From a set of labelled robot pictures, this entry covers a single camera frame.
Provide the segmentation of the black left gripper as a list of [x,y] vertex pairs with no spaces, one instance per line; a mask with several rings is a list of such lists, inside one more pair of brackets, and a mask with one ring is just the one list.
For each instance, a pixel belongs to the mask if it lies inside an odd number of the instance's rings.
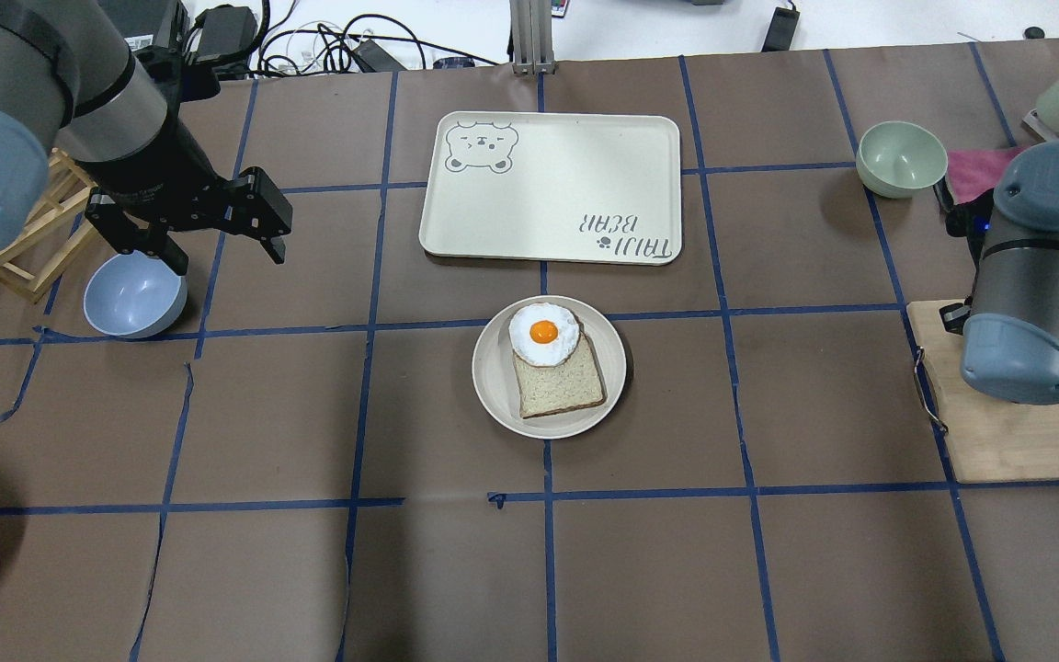
[[84,216],[119,253],[151,253],[179,278],[189,274],[189,253],[169,235],[215,229],[261,243],[269,260],[286,261],[293,207],[264,168],[251,166],[234,179],[189,186],[173,194],[164,186],[143,205],[122,205],[120,197],[94,187]]

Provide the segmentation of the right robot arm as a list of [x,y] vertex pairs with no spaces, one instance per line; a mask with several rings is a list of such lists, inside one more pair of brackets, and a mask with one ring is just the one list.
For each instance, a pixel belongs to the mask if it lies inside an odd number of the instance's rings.
[[962,324],[962,379],[1000,401],[1059,404],[1059,142],[1016,156]]

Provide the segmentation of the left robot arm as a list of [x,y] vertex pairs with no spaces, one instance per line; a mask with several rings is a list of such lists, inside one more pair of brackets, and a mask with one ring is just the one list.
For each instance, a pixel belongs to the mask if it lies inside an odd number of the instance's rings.
[[194,96],[181,56],[152,74],[96,1],[0,1],[0,251],[24,233],[60,148],[96,184],[85,217],[115,252],[185,275],[173,234],[215,229],[283,263],[290,202],[261,167],[211,166],[179,114]]

